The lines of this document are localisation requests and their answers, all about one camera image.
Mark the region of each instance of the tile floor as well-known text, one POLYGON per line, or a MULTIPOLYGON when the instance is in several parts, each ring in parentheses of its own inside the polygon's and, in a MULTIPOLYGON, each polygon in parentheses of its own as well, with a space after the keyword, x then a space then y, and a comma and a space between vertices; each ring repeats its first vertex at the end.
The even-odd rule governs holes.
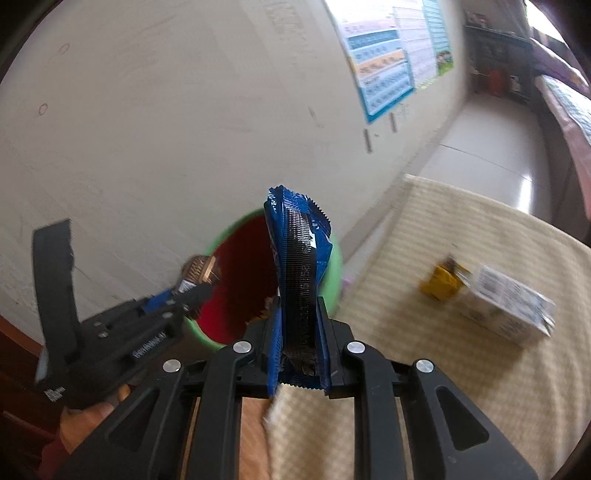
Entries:
POLYGON ((474 95, 420 173, 550 221, 544 139, 524 105, 474 95))

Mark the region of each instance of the checkered tablecloth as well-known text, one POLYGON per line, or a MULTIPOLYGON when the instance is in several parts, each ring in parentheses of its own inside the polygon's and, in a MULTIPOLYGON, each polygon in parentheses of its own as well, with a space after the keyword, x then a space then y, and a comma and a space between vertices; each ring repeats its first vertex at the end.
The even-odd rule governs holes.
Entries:
MULTIPOLYGON (((550 479, 591 420, 591 250, 532 216, 417 177, 389 234, 337 318, 387 358, 429 358, 537 471, 550 479), (553 337, 521 349, 418 292, 452 253, 484 263, 556 303, 553 337)), ((353 403, 282 387, 268 418, 280 480, 353 478, 353 403)))

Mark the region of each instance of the educational poster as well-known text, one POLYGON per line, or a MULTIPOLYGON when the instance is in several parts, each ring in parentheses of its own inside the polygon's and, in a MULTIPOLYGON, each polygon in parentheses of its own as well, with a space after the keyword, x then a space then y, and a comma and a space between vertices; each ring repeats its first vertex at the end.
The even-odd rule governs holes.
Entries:
POLYGON ((443 75, 453 68, 453 57, 437 0, 423 0, 423 12, 437 56, 437 69, 443 75))
POLYGON ((391 2, 326 0, 369 123, 413 92, 391 2))
POLYGON ((413 73, 414 86, 424 87, 437 77, 437 60, 421 0, 394 0, 394 15, 402 47, 413 73))

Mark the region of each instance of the trash can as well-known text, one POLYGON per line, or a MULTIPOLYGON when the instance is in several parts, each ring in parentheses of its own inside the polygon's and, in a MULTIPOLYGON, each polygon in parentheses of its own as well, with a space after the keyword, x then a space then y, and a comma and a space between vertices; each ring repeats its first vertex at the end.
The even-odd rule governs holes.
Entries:
MULTIPOLYGON (((341 288, 343 258, 334 235, 328 268, 320 285, 326 310, 335 312, 341 288)), ((221 281, 198 319, 187 319, 204 346, 218 350, 242 338, 246 324, 265 311, 277 294, 277 272, 263 209, 224 230, 205 252, 219 258, 221 281)))

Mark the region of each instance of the silver screw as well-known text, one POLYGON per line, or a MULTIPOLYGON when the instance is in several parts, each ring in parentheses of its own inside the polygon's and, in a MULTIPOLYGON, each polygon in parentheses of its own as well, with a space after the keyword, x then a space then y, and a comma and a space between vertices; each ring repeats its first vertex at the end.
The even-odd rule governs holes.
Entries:
POLYGON ((246 340, 240 340, 239 342, 234 343, 232 349, 236 353, 248 353, 251 351, 252 345, 248 343, 246 340))
POLYGON ((417 370, 424 374, 430 374, 435 366, 429 360, 419 360, 417 362, 417 370))
POLYGON ((365 345, 361 342, 349 342, 347 343, 347 350, 351 353, 363 353, 365 352, 365 345))
POLYGON ((170 360, 166 360, 162 365, 162 370, 166 373, 173 374, 181 370, 181 362, 176 360, 175 358, 171 358, 170 360))

